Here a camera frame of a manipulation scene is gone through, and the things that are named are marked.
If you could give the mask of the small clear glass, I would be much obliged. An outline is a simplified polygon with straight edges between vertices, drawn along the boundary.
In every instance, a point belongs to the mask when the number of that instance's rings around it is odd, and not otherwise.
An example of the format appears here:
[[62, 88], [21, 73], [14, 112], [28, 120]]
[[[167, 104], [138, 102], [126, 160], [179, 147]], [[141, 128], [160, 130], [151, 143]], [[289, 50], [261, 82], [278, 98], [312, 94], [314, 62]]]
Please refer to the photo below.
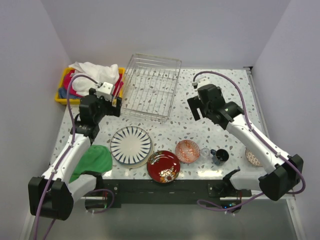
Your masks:
[[204, 147], [200, 150], [200, 155], [202, 158], [209, 158], [210, 154], [211, 154], [210, 150], [206, 147]]

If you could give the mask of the wire dish rack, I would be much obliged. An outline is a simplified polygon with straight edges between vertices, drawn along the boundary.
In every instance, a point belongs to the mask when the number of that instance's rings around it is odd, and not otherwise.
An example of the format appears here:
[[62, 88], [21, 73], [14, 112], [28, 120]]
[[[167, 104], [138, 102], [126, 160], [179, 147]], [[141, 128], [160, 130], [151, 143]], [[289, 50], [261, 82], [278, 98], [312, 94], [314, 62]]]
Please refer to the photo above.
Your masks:
[[135, 53], [123, 74], [121, 114], [165, 122], [169, 119], [182, 61]]

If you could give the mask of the dark blue mug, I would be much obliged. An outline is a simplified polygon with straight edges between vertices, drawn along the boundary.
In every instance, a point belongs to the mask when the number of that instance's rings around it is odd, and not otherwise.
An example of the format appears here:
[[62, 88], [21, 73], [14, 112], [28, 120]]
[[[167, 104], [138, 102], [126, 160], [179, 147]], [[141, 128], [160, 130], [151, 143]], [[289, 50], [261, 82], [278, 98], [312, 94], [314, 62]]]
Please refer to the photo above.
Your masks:
[[221, 166], [223, 165], [230, 157], [229, 153], [225, 149], [210, 150], [210, 154], [212, 155], [212, 161], [215, 165]]

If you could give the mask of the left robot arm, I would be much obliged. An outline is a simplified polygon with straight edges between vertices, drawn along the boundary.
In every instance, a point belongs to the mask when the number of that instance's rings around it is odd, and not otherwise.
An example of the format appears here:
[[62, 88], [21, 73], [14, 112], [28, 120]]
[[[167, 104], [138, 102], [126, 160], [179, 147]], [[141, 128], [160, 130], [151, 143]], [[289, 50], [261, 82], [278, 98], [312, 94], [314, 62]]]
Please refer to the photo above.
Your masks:
[[104, 190], [102, 174], [83, 170], [71, 181], [72, 174], [81, 157], [92, 146], [105, 116], [119, 117], [122, 98], [106, 95], [100, 90], [90, 89], [80, 100], [79, 113], [71, 117], [69, 138], [48, 169], [28, 183], [30, 213], [36, 217], [65, 221], [73, 210], [74, 203], [90, 193], [99, 196]]

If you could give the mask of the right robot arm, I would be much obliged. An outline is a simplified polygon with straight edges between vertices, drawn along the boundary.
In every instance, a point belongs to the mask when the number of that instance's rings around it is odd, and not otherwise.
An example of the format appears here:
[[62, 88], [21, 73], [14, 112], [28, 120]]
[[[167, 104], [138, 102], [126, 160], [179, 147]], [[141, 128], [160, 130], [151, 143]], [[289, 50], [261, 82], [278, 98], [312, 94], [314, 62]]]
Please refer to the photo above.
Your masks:
[[249, 120], [244, 106], [226, 102], [220, 87], [206, 84], [197, 88], [197, 95], [187, 100], [196, 121], [201, 117], [211, 120], [235, 136], [259, 160], [263, 173], [241, 173], [234, 170], [226, 176], [223, 192], [230, 197], [240, 190], [261, 191], [277, 201], [303, 180], [304, 161], [276, 146]]

